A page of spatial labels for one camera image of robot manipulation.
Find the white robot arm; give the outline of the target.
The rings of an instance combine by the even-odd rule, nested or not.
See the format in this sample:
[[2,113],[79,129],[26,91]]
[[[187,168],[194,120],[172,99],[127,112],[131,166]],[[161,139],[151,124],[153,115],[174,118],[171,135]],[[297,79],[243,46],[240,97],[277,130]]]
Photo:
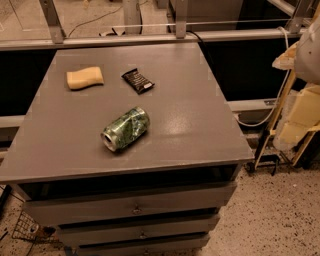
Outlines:
[[277,57],[272,66],[294,70],[299,79],[320,85],[320,16],[311,22],[300,40]]

